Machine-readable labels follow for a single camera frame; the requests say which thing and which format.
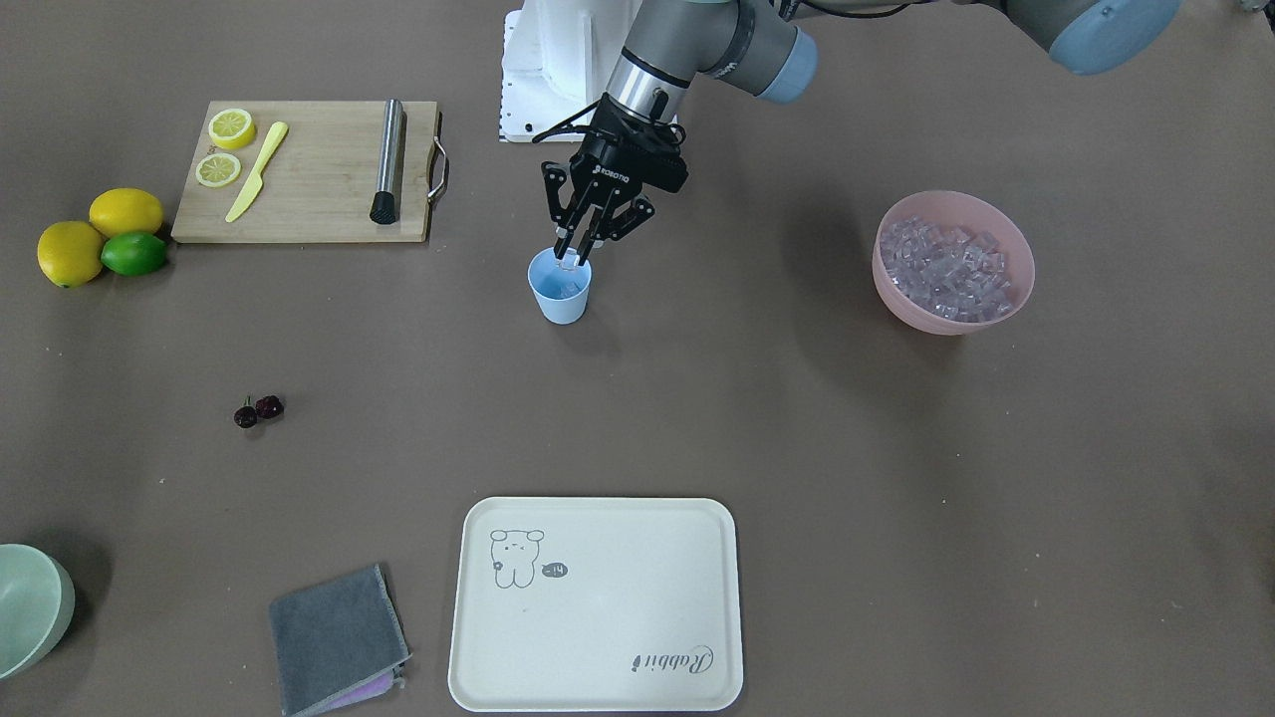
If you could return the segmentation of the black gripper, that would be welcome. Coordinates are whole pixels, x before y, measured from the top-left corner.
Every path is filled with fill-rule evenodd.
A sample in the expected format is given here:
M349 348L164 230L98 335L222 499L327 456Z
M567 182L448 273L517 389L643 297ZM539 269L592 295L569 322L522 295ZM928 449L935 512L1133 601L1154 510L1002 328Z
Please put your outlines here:
M541 172L555 222L555 256L565 259L575 237L580 241L578 265L588 262L597 242L618 241L654 216L654 205L643 185L663 191L681 191L688 177L681 145L686 131L678 122L652 122L630 114L611 94L602 94L593 108L578 154L569 163L544 159ZM601 181L617 182L598 204ZM625 191L638 191L632 198Z

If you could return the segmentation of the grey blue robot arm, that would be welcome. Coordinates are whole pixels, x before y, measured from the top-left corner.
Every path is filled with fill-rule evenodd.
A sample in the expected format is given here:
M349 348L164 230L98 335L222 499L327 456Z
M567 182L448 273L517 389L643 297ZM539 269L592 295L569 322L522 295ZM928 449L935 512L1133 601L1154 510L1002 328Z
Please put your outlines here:
M566 162L541 168L555 256L578 265L598 245L650 219L645 188L680 191L688 168L677 111L697 77L773 105L811 85L817 46L797 19L870 20L907 1L645 1L601 96L536 135L576 134ZM1075 77L1096 77L1141 54L1167 29L1176 1L994 1L992 8Z

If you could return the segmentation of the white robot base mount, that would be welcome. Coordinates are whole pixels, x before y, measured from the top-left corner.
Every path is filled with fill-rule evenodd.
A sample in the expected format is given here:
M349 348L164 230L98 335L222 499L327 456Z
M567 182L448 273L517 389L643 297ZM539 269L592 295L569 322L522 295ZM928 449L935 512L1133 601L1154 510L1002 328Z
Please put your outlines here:
M686 85L660 79L652 60L639 59L626 42L634 26L659 26L664 34L672 33L673 14L686 5L657 1L645 11L638 1L527 1L510 11L504 31L501 139L571 142L572 134L551 134L551 128L592 120L595 103L606 97L641 117L652 108L643 96L664 91L668 105L657 115L657 125L683 142L674 108Z

